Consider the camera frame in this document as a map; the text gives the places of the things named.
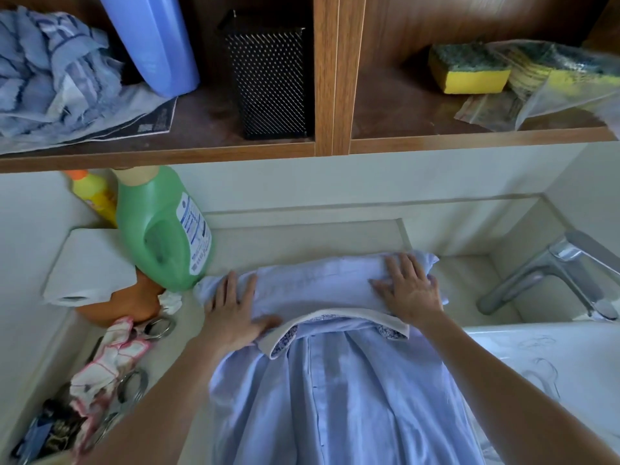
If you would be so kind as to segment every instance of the toilet paper roll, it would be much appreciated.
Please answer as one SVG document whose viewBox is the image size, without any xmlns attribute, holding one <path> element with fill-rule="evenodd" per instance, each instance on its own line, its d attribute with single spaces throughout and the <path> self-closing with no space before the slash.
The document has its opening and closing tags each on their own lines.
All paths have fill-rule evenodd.
<svg viewBox="0 0 620 465">
<path fill-rule="evenodd" d="M 66 239 L 43 299 L 65 307 L 107 302 L 113 292 L 136 281 L 135 266 L 118 230 L 79 228 Z"/>
</svg>

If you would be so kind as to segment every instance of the white label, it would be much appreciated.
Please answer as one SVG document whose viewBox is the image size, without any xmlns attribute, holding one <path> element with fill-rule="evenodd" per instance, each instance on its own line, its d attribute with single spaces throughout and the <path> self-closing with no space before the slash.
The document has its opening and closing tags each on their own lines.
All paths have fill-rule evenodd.
<svg viewBox="0 0 620 465">
<path fill-rule="evenodd" d="M 206 257 L 209 256 L 211 230 L 206 225 L 198 206 L 185 193 L 181 196 L 181 202 L 177 207 L 177 218 L 185 230 L 185 236 L 190 245 L 189 269 L 190 274 L 195 276 L 200 274 L 205 266 Z"/>
</svg>

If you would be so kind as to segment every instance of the metal mesh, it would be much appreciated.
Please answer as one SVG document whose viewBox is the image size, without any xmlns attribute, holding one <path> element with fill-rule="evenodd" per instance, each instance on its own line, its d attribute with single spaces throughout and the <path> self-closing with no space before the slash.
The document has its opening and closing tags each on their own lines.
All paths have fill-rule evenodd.
<svg viewBox="0 0 620 465">
<path fill-rule="evenodd" d="M 302 29 L 226 34 L 246 138 L 309 135 L 303 37 Z"/>
</svg>

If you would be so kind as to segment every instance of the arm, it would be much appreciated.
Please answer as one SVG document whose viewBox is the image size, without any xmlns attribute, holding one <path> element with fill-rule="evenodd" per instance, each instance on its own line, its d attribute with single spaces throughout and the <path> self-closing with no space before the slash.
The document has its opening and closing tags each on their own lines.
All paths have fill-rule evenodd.
<svg viewBox="0 0 620 465">
<path fill-rule="evenodd" d="M 387 259 L 393 288 L 372 281 L 389 309 L 439 353 L 507 465 L 619 465 L 620 458 L 561 405 L 486 351 L 444 312 L 437 279 L 413 256 Z"/>
<path fill-rule="evenodd" d="M 252 322 L 252 277 L 241 303 L 237 278 L 228 274 L 216 296 L 205 306 L 205 323 L 166 374 L 95 447 L 83 465 L 168 465 L 181 455 L 193 417 L 206 399 L 214 370 L 229 352 L 254 341 L 264 330 L 280 324 L 274 316 Z"/>
</svg>

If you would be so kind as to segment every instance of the chrome faucet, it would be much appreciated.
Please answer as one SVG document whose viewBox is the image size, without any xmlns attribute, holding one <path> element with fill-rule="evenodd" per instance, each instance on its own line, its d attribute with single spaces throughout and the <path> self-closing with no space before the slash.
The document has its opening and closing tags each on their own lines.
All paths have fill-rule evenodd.
<svg viewBox="0 0 620 465">
<path fill-rule="evenodd" d="M 617 319 L 616 309 L 605 299 L 603 290 L 579 261 L 582 255 L 589 256 L 620 275 L 618 256 L 589 235 L 580 231 L 569 231 L 519 267 L 491 292 L 481 297 L 477 303 L 478 311 L 491 315 L 545 276 L 556 276 L 575 293 L 588 310 L 589 316 L 598 312 L 607 320 Z"/>
</svg>

